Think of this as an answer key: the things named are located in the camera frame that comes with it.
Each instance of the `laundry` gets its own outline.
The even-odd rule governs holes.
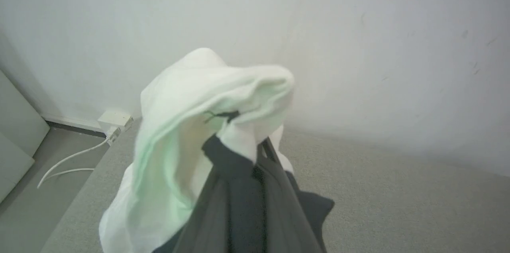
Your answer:
[[[322,224],[326,220],[326,217],[330,213],[331,209],[335,203],[333,200],[322,197],[315,193],[305,192],[299,190],[299,186],[294,178],[292,173],[286,173],[290,183],[292,184],[293,189],[299,199],[299,203],[306,215],[306,218],[312,228],[312,231],[319,242],[319,245],[324,253],[326,253],[326,246],[324,245],[324,239],[322,239]],[[235,230],[231,232],[234,235],[232,238],[237,242],[237,244],[233,244],[232,252],[263,252],[261,248],[264,247],[264,241],[266,239],[265,234],[266,231],[260,233],[258,229],[260,226],[260,212],[261,212],[261,203],[260,203],[260,194],[262,191],[260,183],[251,184],[251,186],[244,186],[242,190],[237,190],[234,188],[234,194],[237,194],[240,198],[237,200],[242,200],[244,197],[244,202],[242,204],[231,204],[231,207],[236,209],[232,215],[243,219],[244,222],[237,222],[237,226],[234,226]],[[180,229],[174,236],[172,236],[165,244],[161,247],[158,247],[153,253],[172,253],[177,245],[177,242],[182,233],[182,229]]]
[[[294,79],[277,65],[228,67],[197,49],[158,75],[141,94],[143,121],[115,199],[100,221],[105,253],[152,252],[188,221],[211,171],[202,146],[215,137],[245,159],[271,138],[277,150]],[[228,120],[220,113],[239,112]],[[277,150],[284,170],[293,172]]]

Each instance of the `gray carpet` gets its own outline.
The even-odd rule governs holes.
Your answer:
[[[97,228],[132,161],[138,122],[113,144],[44,246],[100,253]],[[324,226],[330,253],[508,252],[510,178],[397,158],[286,131],[282,152],[304,190],[337,204]]]
[[[69,204],[82,188],[91,171],[80,171],[54,177],[40,189],[42,175],[58,161],[80,150],[99,144],[104,139],[51,128],[33,156],[34,165],[0,204],[0,252],[37,253],[48,239]],[[62,170],[95,167],[108,149],[104,145],[62,164]]]

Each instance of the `light green fabric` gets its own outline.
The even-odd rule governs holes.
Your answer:
[[[277,130],[294,80],[280,66],[232,68],[198,49],[164,70],[143,90],[143,122],[135,160],[100,225],[105,253],[150,252],[189,219],[211,170],[204,141],[217,133],[231,150],[255,162],[257,144]],[[229,124],[204,123],[210,113],[239,111]]]

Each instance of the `black cloth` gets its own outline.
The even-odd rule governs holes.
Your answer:
[[[239,113],[228,113],[231,120]],[[220,175],[228,180],[229,253],[263,253],[266,244],[266,212],[263,173],[247,158],[226,147],[216,135],[212,135],[202,150]],[[286,173],[292,188],[306,215],[315,238],[326,253],[322,239],[322,224],[333,209],[334,202],[315,193],[299,190],[291,173]],[[180,229],[153,253],[172,253],[182,233]]]
[[[333,200],[322,197],[320,195],[317,195],[315,193],[306,192],[299,190],[299,186],[292,175],[292,173],[286,173],[288,179],[291,182],[292,187],[294,188],[296,195],[298,197],[299,203],[301,204],[301,207],[303,208],[304,214],[306,215],[306,218],[308,219],[308,222],[310,223],[310,226],[312,228],[312,231],[315,234],[315,237],[317,238],[317,241],[319,242],[319,245],[322,248],[322,251],[326,252],[326,247],[324,246],[324,240],[322,239],[322,224],[324,224],[324,221],[326,220],[326,217],[330,213],[330,211],[333,209],[333,206],[335,205],[335,202]],[[244,195],[244,192],[251,192],[255,193],[253,195],[248,194],[248,199],[251,204],[254,206],[249,206],[250,202],[242,202],[241,199],[238,200],[238,202],[242,202],[241,204],[237,204],[235,206],[238,211],[234,211],[234,215],[238,217],[238,220],[242,220],[243,217],[248,216],[248,218],[251,220],[251,222],[244,222],[244,224],[238,224],[237,226],[234,226],[237,228],[237,231],[231,232],[233,233],[233,238],[236,240],[239,240],[239,238],[235,238],[235,235],[239,234],[241,236],[248,236],[247,242],[241,242],[241,244],[237,244],[234,252],[254,252],[254,253],[260,253],[263,252],[263,244],[265,242],[265,233],[262,233],[260,235],[257,235],[256,233],[260,231],[260,218],[257,218],[256,216],[260,216],[260,202],[253,202],[253,199],[257,198],[258,195],[257,191],[257,184],[255,186],[251,187],[250,190],[243,190],[240,186],[234,187],[234,190],[231,191],[231,195],[235,195],[237,193],[241,193],[239,196]],[[177,245],[177,241],[179,240],[180,234],[182,232],[182,229],[180,229],[174,236],[172,236],[165,244],[163,244],[161,247],[157,248],[153,251],[153,253],[172,253],[173,248]],[[251,245],[254,246],[253,248],[259,251],[251,251],[250,247],[244,248],[245,251],[242,251],[242,244],[245,245]]]

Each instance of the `dark gray bag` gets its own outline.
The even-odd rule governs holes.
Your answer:
[[[260,230],[262,245],[248,248],[243,253],[325,253],[324,245],[317,241],[271,141],[264,140],[258,148],[259,157],[251,177],[256,175],[261,181],[260,195],[257,195],[257,187],[252,186],[254,193],[249,193],[249,196],[256,198],[263,209],[260,214],[255,214],[257,220],[250,220],[247,225]],[[233,244],[236,239],[253,238],[242,236],[242,230],[239,233],[231,227],[231,188],[243,181],[237,179],[233,182],[226,177],[225,170],[219,169],[212,161],[213,168],[173,253],[235,253]]]

